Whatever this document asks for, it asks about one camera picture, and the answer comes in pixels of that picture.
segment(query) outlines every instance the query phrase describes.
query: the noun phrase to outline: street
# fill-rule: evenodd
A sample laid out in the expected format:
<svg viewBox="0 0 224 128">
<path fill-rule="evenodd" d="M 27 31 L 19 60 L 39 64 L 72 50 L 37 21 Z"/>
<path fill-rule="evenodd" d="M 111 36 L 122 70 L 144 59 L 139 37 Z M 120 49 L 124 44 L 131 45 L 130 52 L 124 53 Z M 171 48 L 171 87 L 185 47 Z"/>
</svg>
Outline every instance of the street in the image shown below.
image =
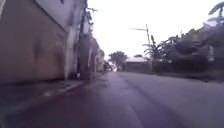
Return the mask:
<svg viewBox="0 0 224 128">
<path fill-rule="evenodd" d="M 223 84 L 108 73 L 4 121 L 8 128 L 223 128 L 223 99 Z"/>
</svg>

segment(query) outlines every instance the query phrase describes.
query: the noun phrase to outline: concrete wall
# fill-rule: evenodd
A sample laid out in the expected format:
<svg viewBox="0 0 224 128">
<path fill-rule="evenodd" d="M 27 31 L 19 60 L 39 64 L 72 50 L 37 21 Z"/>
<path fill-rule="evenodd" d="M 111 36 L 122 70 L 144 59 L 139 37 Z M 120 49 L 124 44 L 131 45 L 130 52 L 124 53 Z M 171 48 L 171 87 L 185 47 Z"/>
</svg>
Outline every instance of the concrete wall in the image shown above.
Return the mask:
<svg viewBox="0 0 224 128">
<path fill-rule="evenodd" d="M 33 0 L 6 0 L 0 21 L 0 84 L 63 77 L 65 32 Z"/>
</svg>

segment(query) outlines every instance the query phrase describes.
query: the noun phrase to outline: overcast sky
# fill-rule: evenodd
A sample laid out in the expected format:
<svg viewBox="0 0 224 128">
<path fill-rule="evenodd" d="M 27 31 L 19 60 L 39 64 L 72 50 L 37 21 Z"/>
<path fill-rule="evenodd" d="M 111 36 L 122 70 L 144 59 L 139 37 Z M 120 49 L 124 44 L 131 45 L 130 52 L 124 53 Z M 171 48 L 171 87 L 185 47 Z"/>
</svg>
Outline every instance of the overcast sky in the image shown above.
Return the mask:
<svg viewBox="0 0 224 128">
<path fill-rule="evenodd" d="M 94 36 L 106 55 L 121 50 L 129 57 L 143 54 L 145 28 L 156 41 L 199 28 L 208 12 L 221 0 L 88 0 L 95 8 Z"/>
</svg>

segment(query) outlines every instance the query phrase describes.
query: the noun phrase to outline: curb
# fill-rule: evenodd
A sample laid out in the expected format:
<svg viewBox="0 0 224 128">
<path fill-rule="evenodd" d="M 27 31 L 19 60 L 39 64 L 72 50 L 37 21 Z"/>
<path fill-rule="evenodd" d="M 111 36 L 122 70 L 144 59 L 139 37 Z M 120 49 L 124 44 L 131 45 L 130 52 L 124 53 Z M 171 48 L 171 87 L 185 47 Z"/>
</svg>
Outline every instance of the curb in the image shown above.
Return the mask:
<svg viewBox="0 0 224 128">
<path fill-rule="evenodd" d="M 5 117 L 7 115 L 16 114 L 16 113 L 22 112 L 24 110 L 27 110 L 29 108 L 32 108 L 34 106 L 37 106 L 39 104 L 50 101 L 50 100 L 56 98 L 57 96 L 60 96 L 68 91 L 71 91 L 72 89 L 79 87 L 82 84 L 84 84 L 84 82 L 78 82 L 77 84 L 69 84 L 65 88 L 56 89 L 54 91 L 52 91 L 52 90 L 46 91 L 46 92 L 43 92 L 42 95 L 40 95 L 38 98 L 32 98 L 32 99 L 22 102 L 18 105 L 3 109 L 1 111 L 1 115 L 0 115 L 0 128 L 9 128 L 7 123 L 5 122 Z"/>
</svg>

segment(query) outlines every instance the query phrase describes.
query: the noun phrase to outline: house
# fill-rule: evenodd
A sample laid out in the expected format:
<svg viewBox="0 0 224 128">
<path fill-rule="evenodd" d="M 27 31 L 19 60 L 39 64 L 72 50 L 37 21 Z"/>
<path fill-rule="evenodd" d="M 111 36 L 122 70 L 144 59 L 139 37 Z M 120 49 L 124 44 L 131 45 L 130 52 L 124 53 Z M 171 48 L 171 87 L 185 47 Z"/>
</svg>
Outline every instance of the house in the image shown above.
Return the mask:
<svg viewBox="0 0 224 128">
<path fill-rule="evenodd" d="M 127 58 L 124 65 L 124 71 L 148 73 L 150 65 L 144 57 Z"/>
</svg>

